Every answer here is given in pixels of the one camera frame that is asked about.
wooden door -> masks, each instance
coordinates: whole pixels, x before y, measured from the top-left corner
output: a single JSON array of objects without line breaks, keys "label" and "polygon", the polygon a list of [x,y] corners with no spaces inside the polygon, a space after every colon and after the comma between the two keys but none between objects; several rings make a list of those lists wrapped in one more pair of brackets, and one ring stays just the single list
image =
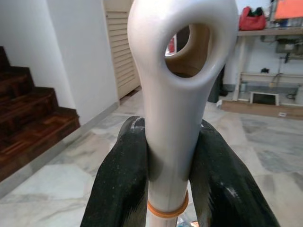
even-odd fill
[{"label": "wooden door", "polygon": [[127,19],[132,0],[104,1],[119,98],[140,85],[138,72],[128,45]]}]

wooden stair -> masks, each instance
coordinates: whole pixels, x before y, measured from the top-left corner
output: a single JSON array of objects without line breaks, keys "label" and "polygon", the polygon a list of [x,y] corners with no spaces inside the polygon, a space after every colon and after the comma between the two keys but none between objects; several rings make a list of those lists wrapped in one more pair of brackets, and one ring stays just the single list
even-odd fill
[{"label": "wooden stair", "polygon": [[59,107],[55,90],[35,87],[29,68],[11,66],[0,47],[0,181],[79,126],[76,110]]}]

white wall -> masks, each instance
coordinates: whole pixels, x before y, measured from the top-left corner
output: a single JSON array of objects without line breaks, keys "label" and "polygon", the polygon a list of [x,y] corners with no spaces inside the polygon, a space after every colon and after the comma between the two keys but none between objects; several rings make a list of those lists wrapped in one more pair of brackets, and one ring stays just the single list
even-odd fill
[{"label": "white wall", "polygon": [[101,0],[48,0],[80,123],[118,101]]},{"label": "white wall", "polygon": [[[245,6],[256,8],[258,6],[267,7],[268,0],[236,0],[238,8]],[[277,73],[279,67],[279,57],[285,54],[275,53],[276,43],[263,43],[260,37],[250,37],[246,48],[246,64],[244,72],[260,72],[262,68],[270,69],[270,73]],[[225,68],[224,84],[235,84],[239,62],[239,46],[236,45],[227,61]],[[287,64],[282,64],[281,72],[289,74],[303,74],[303,62],[290,60]]]},{"label": "white wall", "polygon": [[55,88],[59,105],[75,108],[45,0],[1,0],[0,45],[12,65],[30,67],[36,86]]}]

orange rubber band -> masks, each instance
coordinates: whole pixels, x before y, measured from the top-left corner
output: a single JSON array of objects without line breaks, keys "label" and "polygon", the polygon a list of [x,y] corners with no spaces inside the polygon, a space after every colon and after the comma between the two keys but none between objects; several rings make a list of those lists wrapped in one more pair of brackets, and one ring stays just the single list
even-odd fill
[{"label": "orange rubber band", "polygon": [[188,205],[188,191],[186,191],[186,195],[185,195],[185,199],[184,202],[182,204],[182,206],[173,211],[173,212],[163,212],[163,211],[159,211],[156,208],[154,208],[149,201],[147,201],[147,208],[150,210],[151,213],[153,213],[154,215],[156,215],[159,218],[175,218],[178,217],[180,214],[182,214],[186,207]]}]

tiled floor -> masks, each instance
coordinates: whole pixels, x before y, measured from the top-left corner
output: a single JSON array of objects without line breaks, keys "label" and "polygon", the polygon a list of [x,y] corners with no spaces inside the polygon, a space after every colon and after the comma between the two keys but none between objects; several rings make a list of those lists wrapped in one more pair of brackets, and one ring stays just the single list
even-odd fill
[{"label": "tiled floor", "polygon": [[[78,227],[94,177],[131,115],[143,116],[142,92],[0,200],[1,227]],[[303,121],[221,111],[204,119],[247,165],[282,227],[303,227]],[[192,199],[182,215],[194,220]]]}]

